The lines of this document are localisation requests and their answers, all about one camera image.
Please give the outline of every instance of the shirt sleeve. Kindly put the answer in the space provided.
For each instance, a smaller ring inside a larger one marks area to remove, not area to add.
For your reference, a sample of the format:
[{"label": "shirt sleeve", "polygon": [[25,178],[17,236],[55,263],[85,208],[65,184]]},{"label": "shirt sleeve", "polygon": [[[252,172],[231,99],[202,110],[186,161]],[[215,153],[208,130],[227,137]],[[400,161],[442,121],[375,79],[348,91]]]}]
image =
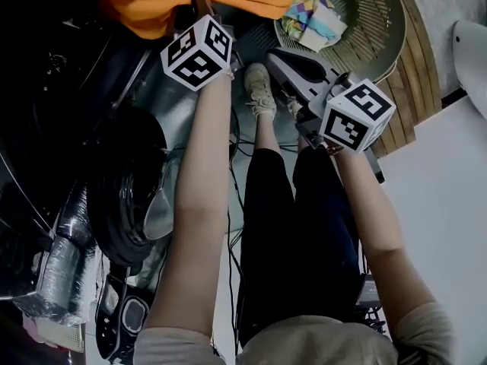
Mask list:
[{"label": "shirt sleeve", "polygon": [[419,306],[394,330],[399,365],[454,363],[454,330],[438,303]]},{"label": "shirt sleeve", "polygon": [[147,328],[135,343],[135,365],[225,365],[208,337],[181,328]]}]

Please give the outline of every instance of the black pants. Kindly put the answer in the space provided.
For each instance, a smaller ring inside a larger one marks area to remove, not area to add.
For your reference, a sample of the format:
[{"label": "black pants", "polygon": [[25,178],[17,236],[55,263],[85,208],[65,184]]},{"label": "black pants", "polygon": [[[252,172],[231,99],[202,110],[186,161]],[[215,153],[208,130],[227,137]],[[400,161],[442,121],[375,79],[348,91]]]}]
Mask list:
[{"label": "black pants", "polygon": [[360,290],[358,234],[326,149],[304,149],[293,182],[296,201],[282,157],[254,152],[243,213],[245,287],[240,283],[237,305],[242,346],[292,316],[352,318]]}]

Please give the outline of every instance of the white sneaker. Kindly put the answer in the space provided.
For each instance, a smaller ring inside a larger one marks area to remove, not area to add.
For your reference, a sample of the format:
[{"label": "white sneaker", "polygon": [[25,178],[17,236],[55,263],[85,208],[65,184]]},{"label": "white sneaker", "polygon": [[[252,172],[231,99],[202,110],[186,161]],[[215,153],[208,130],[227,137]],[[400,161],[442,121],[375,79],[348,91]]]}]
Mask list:
[{"label": "white sneaker", "polygon": [[243,84],[252,101],[247,103],[252,106],[255,117],[263,113],[275,116],[275,101],[271,92],[271,80],[269,72],[263,64],[252,64],[245,71]]}]

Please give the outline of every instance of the person's right arm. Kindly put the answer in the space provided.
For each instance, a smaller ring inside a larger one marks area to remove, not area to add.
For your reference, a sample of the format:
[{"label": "person's right arm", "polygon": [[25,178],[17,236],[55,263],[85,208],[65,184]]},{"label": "person's right arm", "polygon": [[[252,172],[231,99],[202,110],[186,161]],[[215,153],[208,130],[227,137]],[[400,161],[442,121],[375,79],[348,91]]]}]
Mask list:
[{"label": "person's right arm", "polygon": [[417,307],[435,302],[406,254],[396,212],[364,154],[336,156],[358,234],[377,285],[380,303],[393,333]]}]

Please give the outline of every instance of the person's left arm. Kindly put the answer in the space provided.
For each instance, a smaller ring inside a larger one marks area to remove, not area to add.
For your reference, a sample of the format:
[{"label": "person's left arm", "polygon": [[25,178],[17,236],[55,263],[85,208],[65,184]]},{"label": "person's left arm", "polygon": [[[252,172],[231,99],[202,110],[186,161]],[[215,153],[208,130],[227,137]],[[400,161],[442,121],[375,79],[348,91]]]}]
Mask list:
[{"label": "person's left arm", "polygon": [[201,91],[177,177],[174,230],[167,265],[145,329],[212,335],[221,248],[227,226],[231,78]]}]

